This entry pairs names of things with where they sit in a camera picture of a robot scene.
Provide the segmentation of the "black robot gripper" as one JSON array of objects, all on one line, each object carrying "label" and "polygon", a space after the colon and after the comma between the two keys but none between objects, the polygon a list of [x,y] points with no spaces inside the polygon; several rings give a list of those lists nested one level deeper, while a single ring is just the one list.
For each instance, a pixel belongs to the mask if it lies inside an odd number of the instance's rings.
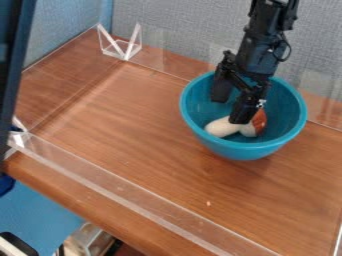
[{"label": "black robot gripper", "polygon": [[225,103],[232,91],[241,91],[229,117],[233,124],[248,124],[265,107],[270,78],[280,63],[289,59],[285,52],[292,52],[292,46],[284,32],[273,35],[246,33],[238,53],[224,52],[214,74],[212,100]]}]

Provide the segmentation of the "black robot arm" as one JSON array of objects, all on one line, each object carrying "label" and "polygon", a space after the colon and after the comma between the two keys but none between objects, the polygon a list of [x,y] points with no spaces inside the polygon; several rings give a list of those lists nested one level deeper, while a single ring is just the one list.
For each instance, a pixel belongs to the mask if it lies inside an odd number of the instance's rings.
[{"label": "black robot arm", "polygon": [[278,65],[292,52],[285,32],[298,19],[300,0],[253,0],[250,21],[237,53],[224,52],[212,87],[212,100],[226,103],[234,88],[241,95],[233,105],[229,122],[248,124],[264,108]]}]

